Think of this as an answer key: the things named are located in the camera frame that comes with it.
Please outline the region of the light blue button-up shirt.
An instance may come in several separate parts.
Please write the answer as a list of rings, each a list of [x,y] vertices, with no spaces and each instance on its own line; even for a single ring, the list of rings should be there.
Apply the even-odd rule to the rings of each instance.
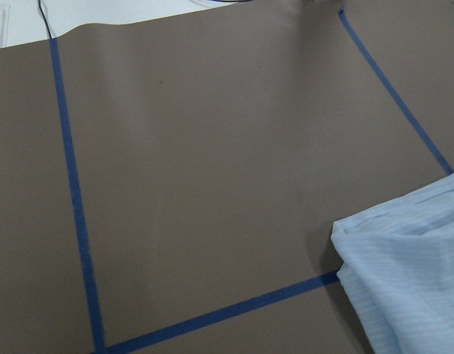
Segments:
[[[454,173],[336,221],[331,241],[375,353],[454,353]]]

